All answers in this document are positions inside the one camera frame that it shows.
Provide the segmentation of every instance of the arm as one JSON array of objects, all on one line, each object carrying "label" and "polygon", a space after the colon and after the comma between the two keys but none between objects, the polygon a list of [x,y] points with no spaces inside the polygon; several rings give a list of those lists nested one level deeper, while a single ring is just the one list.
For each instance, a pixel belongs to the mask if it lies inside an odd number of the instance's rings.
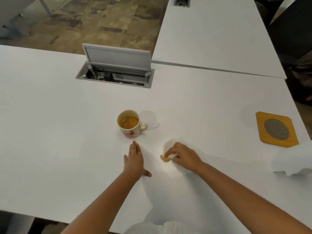
[{"label": "arm", "polygon": [[142,175],[152,176],[143,168],[141,149],[133,141],[128,157],[124,155],[124,171],[62,234],[107,233],[127,195]]},{"label": "arm", "polygon": [[200,176],[251,233],[312,234],[310,228],[288,213],[202,162],[197,153],[186,145],[176,143],[165,157],[175,153],[178,156],[173,161]]}]

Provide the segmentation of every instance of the open lid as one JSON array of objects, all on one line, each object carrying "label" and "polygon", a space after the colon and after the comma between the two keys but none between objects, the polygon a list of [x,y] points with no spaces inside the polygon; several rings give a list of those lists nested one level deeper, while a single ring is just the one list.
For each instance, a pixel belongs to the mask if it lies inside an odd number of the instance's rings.
[{"label": "open lid", "polygon": [[90,63],[139,70],[151,69],[150,51],[86,43],[82,46]]}]

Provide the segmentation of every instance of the white mug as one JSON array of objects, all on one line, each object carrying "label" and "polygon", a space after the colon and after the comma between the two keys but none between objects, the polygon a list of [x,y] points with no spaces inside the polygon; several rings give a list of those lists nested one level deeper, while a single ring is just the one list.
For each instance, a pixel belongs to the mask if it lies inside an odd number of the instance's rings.
[{"label": "white mug", "polygon": [[[136,117],[138,119],[138,124],[131,129],[122,128],[121,123],[127,117]],[[129,139],[137,138],[143,131],[147,130],[148,128],[148,125],[146,123],[141,122],[139,114],[134,110],[125,110],[122,113],[120,113],[117,118],[117,124],[121,132],[124,134],[124,136]]]}]

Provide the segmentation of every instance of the patterned carpet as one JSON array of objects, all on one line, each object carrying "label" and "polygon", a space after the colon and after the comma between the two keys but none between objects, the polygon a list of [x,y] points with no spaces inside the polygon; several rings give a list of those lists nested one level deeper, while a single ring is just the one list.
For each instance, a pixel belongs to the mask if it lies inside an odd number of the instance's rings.
[{"label": "patterned carpet", "polygon": [[82,43],[153,52],[168,0],[67,0],[14,46],[84,54]]}]

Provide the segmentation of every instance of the wooden coaster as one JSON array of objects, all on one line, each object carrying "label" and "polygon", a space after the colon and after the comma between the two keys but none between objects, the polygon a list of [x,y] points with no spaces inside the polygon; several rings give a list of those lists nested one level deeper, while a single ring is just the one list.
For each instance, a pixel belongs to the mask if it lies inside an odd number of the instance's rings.
[{"label": "wooden coaster", "polygon": [[263,143],[282,147],[298,145],[294,125],[289,117],[257,112],[256,114],[259,137]]}]

